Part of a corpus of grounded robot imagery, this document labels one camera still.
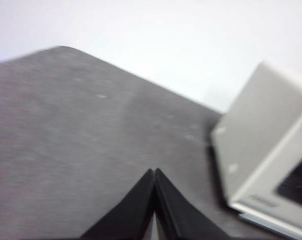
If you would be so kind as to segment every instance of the table surface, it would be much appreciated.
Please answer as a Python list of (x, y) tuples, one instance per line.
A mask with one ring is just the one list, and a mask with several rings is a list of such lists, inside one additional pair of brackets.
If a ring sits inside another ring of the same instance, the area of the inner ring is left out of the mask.
[(280, 239), (221, 203), (219, 117), (69, 47), (0, 63), (0, 240), (78, 237), (157, 167), (229, 235)]

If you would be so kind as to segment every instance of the dark screen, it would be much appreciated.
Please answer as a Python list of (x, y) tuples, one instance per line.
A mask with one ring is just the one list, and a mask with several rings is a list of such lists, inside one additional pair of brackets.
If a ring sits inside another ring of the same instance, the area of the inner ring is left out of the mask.
[(302, 205), (302, 162), (278, 186), (277, 193)]

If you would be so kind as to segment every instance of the white wall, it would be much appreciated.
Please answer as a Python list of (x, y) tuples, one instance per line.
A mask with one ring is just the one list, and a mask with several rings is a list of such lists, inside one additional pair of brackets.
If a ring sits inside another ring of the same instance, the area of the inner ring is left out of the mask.
[(223, 112), (262, 59), (302, 74), (302, 0), (0, 0), (0, 62), (57, 45)]

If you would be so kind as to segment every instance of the white box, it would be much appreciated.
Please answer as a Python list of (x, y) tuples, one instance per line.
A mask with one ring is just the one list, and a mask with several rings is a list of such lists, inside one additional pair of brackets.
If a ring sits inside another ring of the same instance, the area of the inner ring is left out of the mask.
[(261, 63), (211, 138), (229, 206), (302, 240), (302, 204), (277, 191), (302, 162), (302, 77)]

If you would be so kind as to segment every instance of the gray surface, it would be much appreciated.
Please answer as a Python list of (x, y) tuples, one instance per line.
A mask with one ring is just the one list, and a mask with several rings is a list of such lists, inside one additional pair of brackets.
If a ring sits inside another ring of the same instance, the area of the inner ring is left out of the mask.
[(77, 237), (156, 167), (228, 234), (270, 238), (219, 204), (218, 118), (69, 47), (0, 63), (0, 240)]

